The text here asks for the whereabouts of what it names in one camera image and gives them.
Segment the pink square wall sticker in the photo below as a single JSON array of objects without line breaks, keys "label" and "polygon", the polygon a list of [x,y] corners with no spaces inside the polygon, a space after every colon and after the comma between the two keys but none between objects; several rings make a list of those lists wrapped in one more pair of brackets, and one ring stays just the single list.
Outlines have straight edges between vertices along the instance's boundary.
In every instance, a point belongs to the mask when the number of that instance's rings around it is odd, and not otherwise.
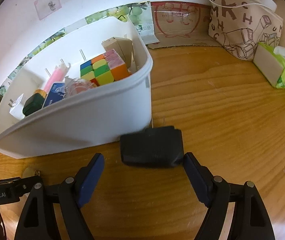
[{"label": "pink square wall sticker", "polygon": [[60,0],[36,0],[34,6],[40,21],[62,8]]}]

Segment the pink comb with cap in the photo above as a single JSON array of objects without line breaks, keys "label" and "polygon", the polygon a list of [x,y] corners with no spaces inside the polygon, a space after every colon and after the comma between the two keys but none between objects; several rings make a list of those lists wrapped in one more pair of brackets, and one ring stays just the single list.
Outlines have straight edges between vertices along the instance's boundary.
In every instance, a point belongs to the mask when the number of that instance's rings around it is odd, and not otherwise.
[{"label": "pink comb with cap", "polygon": [[69,63],[62,62],[59,66],[55,67],[55,70],[51,74],[49,80],[47,81],[46,85],[44,86],[43,90],[48,93],[50,88],[52,87],[53,83],[61,82],[64,80],[64,77],[68,73],[70,69]]}]

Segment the black power adapter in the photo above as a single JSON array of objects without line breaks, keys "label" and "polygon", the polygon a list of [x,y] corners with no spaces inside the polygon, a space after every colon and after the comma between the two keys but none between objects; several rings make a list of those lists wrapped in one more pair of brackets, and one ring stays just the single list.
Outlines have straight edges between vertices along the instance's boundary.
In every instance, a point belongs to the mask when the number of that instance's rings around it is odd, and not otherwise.
[{"label": "black power adapter", "polygon": [[183,135],[173,126],[147,128],[120,137],[121,160],[126,165],[175,167],[184,156]]}]

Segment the green leaf paper strip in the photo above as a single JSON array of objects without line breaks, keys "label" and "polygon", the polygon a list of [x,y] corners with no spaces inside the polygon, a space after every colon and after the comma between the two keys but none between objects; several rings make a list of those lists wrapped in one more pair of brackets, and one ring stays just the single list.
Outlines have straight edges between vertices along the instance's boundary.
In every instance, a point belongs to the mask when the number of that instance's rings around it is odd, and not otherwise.
[{"label": "green leaf paper strip", "polygon": [[68,25],[67,27],[62,28],[61,30],[47,38],[45,41],[40,43],[36,48],[34,48],[34,50],[32,50],[26,57],[23,58],[23,60],[19,63],[15,70],[11,72],[7,79],[2,83],[2,85],[0,86],[0,96],[4,96],[12,81],[18,75],[18,72],[21,70],[21,68],[25,66],[28,61],[30,61],[33,57],[39,54],[42,50],[46,49],[51,44],[57,42],[60,38],[63,38],[77,31],[78,29],[86,30],[90,28],[91,24],[96,27],[98,26],[98,21],[100,22],[106,18],[112,17],[121,22],[132,22],[146,45],[159,42],[159,39],[155,35],[152,5],[150,1],[129,3],[118,7],[113,7],[104,11],[96,12],[71,25]]}]

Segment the floss pick box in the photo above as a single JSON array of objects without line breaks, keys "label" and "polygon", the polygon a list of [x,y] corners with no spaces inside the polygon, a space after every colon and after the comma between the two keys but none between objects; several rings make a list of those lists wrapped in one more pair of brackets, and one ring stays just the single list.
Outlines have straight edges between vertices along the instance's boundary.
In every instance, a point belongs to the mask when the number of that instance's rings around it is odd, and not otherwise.
[{"label": "floss pick box", "polygon": [[45,98],[43,108],[65,98],[65,82],[54,82]]}]

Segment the beige small box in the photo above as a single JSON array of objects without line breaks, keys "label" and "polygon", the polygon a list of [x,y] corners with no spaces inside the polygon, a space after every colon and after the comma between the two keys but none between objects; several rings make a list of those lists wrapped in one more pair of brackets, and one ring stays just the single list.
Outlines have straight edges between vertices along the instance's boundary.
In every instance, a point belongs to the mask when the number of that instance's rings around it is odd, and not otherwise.
[{"label": "beige small box", "polygon": [[105,51],[114,49],[130,69],[134,60],[134,47],[132,40],[122,37],[111,37],[102,42]]}]

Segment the white 80W charger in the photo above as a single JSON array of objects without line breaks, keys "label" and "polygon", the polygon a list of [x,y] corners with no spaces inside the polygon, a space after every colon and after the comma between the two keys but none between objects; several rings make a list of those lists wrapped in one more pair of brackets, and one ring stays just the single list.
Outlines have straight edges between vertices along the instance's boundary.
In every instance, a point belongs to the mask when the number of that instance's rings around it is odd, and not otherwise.
[{"label": "white 80W charger", "polygon": [[12,103],[12,106],[10,108],[10,115],[16,118],[17,120],[22,120],[25,115],[23,114],[23,96],[24,94],[21,94],[14,103]]}]

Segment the white plastic storage bin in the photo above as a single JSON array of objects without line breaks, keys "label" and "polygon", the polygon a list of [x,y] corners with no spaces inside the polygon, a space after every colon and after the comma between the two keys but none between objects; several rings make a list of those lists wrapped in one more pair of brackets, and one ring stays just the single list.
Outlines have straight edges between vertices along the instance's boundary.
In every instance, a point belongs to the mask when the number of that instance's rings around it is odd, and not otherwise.
[{"label": "white plastic storage bin", "polygon": [[[97,23],[60,38],[18,72],[0,102],[0,153],[22,159],[73,151],[114,142],[149,126],[153,60],[148,49],[131,22],[112,17]],[[10,103],[43,88],[60,60],[71,66],[68,76],[78,78],[82,62],[102,54],[102,42],[111,37],[133,42],[134,66],[128,78],[65,98],[22,120],[10,115]]]}]

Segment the green bottle gold cap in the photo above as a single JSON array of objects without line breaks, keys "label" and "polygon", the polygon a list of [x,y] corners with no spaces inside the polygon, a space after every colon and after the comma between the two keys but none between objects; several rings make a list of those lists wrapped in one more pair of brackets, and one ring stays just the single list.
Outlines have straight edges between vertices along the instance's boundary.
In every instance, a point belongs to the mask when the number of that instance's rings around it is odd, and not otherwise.
[{"label": "green bottle gold cap", "polygon": [[34,94],[29,97],[23,107],[23,114],[29,116],[40,110],[43,106],[47,93],[42,89],[37,89]]}]

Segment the lettered canvas bag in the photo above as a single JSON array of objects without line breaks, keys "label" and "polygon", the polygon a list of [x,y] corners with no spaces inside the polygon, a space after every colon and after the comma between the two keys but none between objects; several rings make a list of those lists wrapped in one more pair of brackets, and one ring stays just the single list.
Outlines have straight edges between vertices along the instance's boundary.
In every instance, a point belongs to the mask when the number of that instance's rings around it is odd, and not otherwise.
[{"label": "lettered canvas bag", "polygon": [[209,36],[234,57],[250,61],[258,43],[275,48],[283,19],[254,0],[211,0]]}]

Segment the round beige lid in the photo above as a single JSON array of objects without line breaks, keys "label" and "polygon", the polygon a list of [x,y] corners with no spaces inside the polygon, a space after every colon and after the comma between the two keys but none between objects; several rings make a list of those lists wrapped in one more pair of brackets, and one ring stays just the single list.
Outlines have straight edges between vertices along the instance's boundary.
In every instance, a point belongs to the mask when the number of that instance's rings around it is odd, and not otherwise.
[{"label": "round beige lid", "polygon": [[29,178],[29,177],[33,177],[36,176],[38,173],[34,168],[31,167],[27,167],[24,171],[23,171],[23,175],[22,178]]}]

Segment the green tissue pack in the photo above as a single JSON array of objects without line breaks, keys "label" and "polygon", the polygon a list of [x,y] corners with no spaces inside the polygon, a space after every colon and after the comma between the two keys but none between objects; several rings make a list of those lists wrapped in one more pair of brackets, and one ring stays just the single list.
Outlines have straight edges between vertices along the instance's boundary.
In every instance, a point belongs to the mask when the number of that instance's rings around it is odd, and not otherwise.
[{"label": "green tissue pack", "polygon": [[285,47],[259,42],[253,63],[272,87],[285,89]]}]

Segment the colourful rubik's cube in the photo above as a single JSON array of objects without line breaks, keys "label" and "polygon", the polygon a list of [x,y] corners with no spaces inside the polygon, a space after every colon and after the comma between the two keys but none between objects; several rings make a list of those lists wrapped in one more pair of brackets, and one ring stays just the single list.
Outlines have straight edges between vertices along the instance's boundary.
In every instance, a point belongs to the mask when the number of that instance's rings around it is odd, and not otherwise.
[{"label": "colourful rubik's cube", "polygon": [[96,86],[120,81],[131,75],[125,61],[115,49],[106,51],[80,65],[80,78]]}]

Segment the pink correction tape dispenser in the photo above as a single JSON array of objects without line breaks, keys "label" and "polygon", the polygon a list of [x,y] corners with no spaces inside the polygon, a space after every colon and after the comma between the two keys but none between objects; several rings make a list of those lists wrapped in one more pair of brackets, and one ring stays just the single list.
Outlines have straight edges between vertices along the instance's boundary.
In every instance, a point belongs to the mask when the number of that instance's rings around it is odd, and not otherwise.
[{"label": "pink correction tape dispenser", "polygon": [[87,90],[96,88],[97,85],[85,79],[71,79],[68,76],[65,78],[65,97],[70,98]]}]

